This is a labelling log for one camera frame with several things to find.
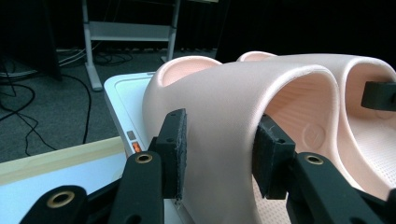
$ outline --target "shelf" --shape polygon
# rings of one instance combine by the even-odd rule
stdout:
[[[90,21],[91,40],[169,41],[170,26]]]

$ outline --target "dark background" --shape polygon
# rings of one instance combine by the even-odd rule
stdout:
[[[81,0],[45,2],[57,48],[85,48]],[[170,24],[173,8],[168,3],[172,2],[89,0],[88,7],[92,21]],[[223,63],[250,50],[264,50],[278,55],[356,54],[396,66],[396,1],[219,0],[205,4],[182,0],[177,28],[176,49],[217,49],[216,59]],[[104,42],[100,46],[166,47],[163,42]]]

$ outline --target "textured footbed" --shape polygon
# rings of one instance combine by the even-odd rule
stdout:
[[[262,51],[251,51],[241,55],[241,57],[239,57],[237,61],[238,62],[261,61],[272,56],[275,56],[275,54],[262,52]]]

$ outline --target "cable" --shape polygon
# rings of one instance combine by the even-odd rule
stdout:
[[[120,65],[120,64],[123,64],[123,63],[128,63],[129,61],[134,59],[134,56],[132,56],[129,53],[123,53],[123,55],[127,55],[129,58],[124,58],[121,55],[122,54],[105,54],[105,53],[102,52],[102,54],[101,53],[95,54],[95,57],[93,58],[93,60],[94,60],[95,64],[99,64],[99,65],[102,65],[102,66],[117,66],[117,65]],[[112,62],[113,61],[113,57],[114,58],[119,58],[120,61]],[[104,62],[100,62],[100,60],[98,60],[98,58],[102,58],[105,61]]]
[[[35,99],[35,91],[34,91],[32,88],[30,88],[30,87],[23,86],[23,85],[20,85],[20,84],[10,83],[9,85],[11,85],[11,86],[16,86],[16,87],[22,87],[22,88],[25,88],[25,89],[29,90],[30,93],[32,93],[32,97],[30,98],[29,102],[27,102],[25,105],[21,106],[21,107],[18,108],[17,110],[13,110],[13,109],[10,109],[10,108],[5,107],[5,106],[2,104],[2,102],[0,101],[0,108],[6,110],[6,111],[8,111],[8,112],[10,112],[9,114],[7,114],[7,115],[3,116],[2,118],[0,118],[0,121],[3,121],[4,119],[9,118],[9,117],[12,116],[12,115],[17,115],[21,120],[23,120],[23,122],[24,122],[25,124],[27,124],[27,125],[31,128],[31,130],[29,131],[29,133],[25,135],[25,150],[24,150],[24,152],[25,152],[25,154],[26,154],[27,156],[31,156],[31,154],[28,152],[28,148],[29,148],[28,137],[29,137],[29,135],[30,135],[31,133],[35,133],[35,134],[40,138],[41,142],[44,143],[44,145],[46,145],[47,147],[51,148],[52,150],[57,150],[56,148],[50,146],[50,145],[44,140],[44,138],[40,135],[40,133],[38,133],[38,132],[35,130],[35,128],[36,128],[37,125],[38,125],[38,121],[37,121],[36,119],[33,119],[33,118],[31,118],[31,117],[29,117],[29,116],[27,116],[27,115],[24,115],[24,114],[20,113],[20,111],[22,111],[24,108],[26,108],[26,106],[28,106],[30,103],[33,102],[33,100]],[[31,120],[35,123],[35,125],[32,126],[25,118],[31,119]]]
[[[89,128],[90,116],[91,116],[91,107],[92,107],[92,98],[91,98],[90,89],[87,87],[87,85],[85,85],[85,83],[83,81],[81,81],[80,79],[78,79],[76,77],[71,77],[69,75],[62,75],[62,76],[72,78],[72,79],[76,80],[77,82],[79,82],[84,87],[85,91],[88,94],[88,112],[87,112],[87,119],[85,121],[84,138],[82,139],[82,144],[85,144],[87,142],[88,128]]]

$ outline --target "gray floor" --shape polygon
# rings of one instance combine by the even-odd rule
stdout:
[[[165,53],[165,50],[133,51],[134,58],[128,63],[117,66],[96,65],[96,69],[102,82],[116,75],[156,71],[163,64],[160,57]],[[214,50],[176,51],[174,58],[186,55],[204,55],[214,58],[215,54]],[[107,109],[105,93],[91,90],[85,67],[83,65],[62,67],[62,73],[77,77],[90,87],[92,108],[86,142],[118,136]],[[39,135],[29,134],[32,128],[22,119],[28,121],[32,126],[35,125],[35,122],[24,116],[19,117],[14,114],[1,120],[0,162],[24,158],[28,154],[34,156],[54,149],[82,144],[89,98],[79,82],[69,77],[64,77],[62,82],[50,77],[34,77],[16,82],[16,84],[27,86],[35,92],[35,99],[20,112],[20,115],[29,116],[38,121],[35,130]],[[16,110],[32,97],[32,93],[26,88],[15,86],[15,91],[17,93],[15,97],[0,94],[0,102],[3,106]],[[10,87],[0,86],[0,92],[12,93],[12,90]],[[0,108],[0,118],[7,114],[9,112]]]

